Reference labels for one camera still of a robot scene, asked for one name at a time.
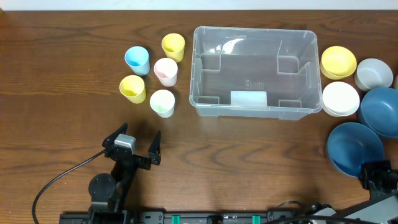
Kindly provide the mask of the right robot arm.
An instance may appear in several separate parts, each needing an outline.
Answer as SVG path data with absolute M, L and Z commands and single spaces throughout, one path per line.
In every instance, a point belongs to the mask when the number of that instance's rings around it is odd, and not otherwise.
M 373 223 L 397 223 L 397 170 L 391 167 L 391 162 L 383 160 L 362 164 L 358 180 L 362 188 L 369 191 L 369 200 L 343 210 L 322 205 L 310 214 Z

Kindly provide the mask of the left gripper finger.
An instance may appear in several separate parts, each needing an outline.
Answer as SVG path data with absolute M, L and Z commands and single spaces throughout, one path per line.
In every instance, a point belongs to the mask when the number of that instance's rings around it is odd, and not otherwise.
M 102 146 L 104 148 L 107 148 L 108 146 L 112 146 L 114 145 L 114 142 L 116 140 L 116 138 L 120 135 L 120 134 L 125 134 L 127 131 L 127 127 L 128 124 L 127 123 L 123 123 L 115 132 L 111 133 L 108 137 L 106 137 L 102 143 Z
M 161 131 L 158 131 L 148 150 L 150 163 L 157 166 L 161 162 L 160 140 L 161 140 Z

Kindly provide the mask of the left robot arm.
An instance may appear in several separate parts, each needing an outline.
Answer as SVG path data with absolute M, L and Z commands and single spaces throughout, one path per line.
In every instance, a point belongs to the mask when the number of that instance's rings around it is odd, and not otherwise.
M 161 162 L 161 132 L 157 132 L 148 149 L 148 156 L 135 154 L 136 139 L 126 134 L 127 123 L 106 137 L 102 143 L 104 156 L 112 159 L 112 171 L 94 176 L 88 191 L 91 196 L 88 223 L 137 223 L 134 211 L 126 210 L 124 204 L 138 169 L 149 170 Z

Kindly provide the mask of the white bowl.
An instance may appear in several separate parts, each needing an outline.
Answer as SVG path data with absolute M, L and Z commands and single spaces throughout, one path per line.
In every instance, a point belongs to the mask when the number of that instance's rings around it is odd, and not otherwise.
M 334 117 L 350 116 L 360 105 L 358 92 L 345 82 L 332 82 L 322 93 L 322 107 Z

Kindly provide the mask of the beige bowl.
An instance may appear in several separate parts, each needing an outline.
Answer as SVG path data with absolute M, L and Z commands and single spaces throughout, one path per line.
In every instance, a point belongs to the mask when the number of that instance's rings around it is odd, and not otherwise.
M 396 76 L 394 80 L 394 89 L 398 90 L 398 75 Z

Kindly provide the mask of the grey bowl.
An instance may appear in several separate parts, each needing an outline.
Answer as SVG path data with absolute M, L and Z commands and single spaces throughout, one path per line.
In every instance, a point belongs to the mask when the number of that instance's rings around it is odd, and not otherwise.
M 393 82 L 393 72 L 382 60 L 367 58 L 358 64 L 354 82 L 362 91 L 390 87 Z

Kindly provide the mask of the yellow bowl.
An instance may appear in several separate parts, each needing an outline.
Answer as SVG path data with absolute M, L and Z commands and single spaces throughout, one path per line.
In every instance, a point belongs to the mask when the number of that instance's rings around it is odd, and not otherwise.
M 322 53 L 320 70 L 329 79 L 341 80 L 346 78 L 352 75 L 356 68 L 356 57 L 345 47 L 332 46 Z

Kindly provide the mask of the dark blue bowl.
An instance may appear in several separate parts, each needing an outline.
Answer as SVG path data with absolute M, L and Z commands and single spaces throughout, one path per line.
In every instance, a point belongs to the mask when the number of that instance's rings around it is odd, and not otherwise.
M 385 159 L 384 146 L 369 127 L 354 122 L 338 125 L 326 142 L 326 156 L 339 172 L 357 178 L 362 164 Z
M 380 136 L 397 138 L 397 90 L 383 87 L 367 92 L 358 119 Z

